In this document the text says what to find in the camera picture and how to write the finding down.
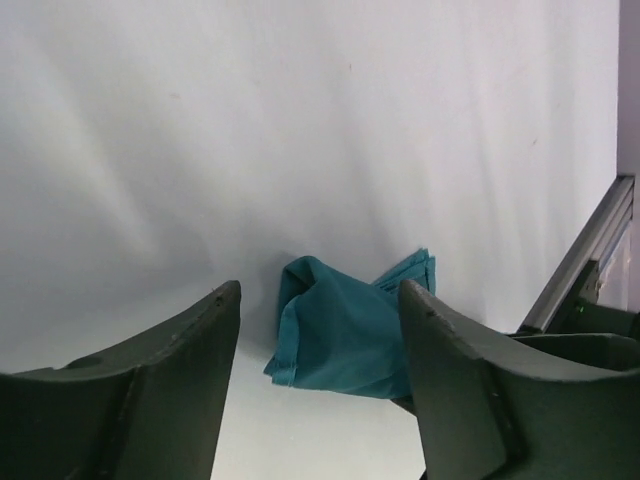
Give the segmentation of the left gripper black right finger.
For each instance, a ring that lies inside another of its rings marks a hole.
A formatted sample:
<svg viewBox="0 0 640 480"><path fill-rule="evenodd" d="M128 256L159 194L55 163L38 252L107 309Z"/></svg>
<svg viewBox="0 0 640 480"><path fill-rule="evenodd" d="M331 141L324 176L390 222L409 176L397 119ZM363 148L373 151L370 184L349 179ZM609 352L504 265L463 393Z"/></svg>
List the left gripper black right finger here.
<svg viewBox="0 0 640 480"><path fill-rule="evenodd" d="M506 335L413 281L399 310L427 478L638 477L636 340Z"/></svg>

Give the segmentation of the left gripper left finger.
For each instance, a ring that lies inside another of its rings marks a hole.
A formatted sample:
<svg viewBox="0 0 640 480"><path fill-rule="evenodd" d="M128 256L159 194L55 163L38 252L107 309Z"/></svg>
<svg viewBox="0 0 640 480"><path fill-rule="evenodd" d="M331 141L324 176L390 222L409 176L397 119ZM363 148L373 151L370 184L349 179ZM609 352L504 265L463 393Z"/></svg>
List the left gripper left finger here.
<svg viewBox="0 0 640 480"><path fill-rule="evenodd" d="M240 329L232 280L59 368L1 378L5 479L207 479Z"/></svg>

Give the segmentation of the teal cloth napkin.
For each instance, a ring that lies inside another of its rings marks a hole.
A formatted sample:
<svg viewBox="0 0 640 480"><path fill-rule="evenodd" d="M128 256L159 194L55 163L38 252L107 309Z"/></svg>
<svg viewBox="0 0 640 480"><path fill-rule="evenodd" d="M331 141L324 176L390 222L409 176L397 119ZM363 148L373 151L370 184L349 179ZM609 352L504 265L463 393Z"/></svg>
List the teal cloth napkin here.
<svg viewBox="0 0 640 480"><path fill-rule="evenodd" d="M281 274L277 341L264 368L273 384L393 400L411 393L398 294L411 280L434 292L436 259L425 248L372 283L313 256Z"/></svg>

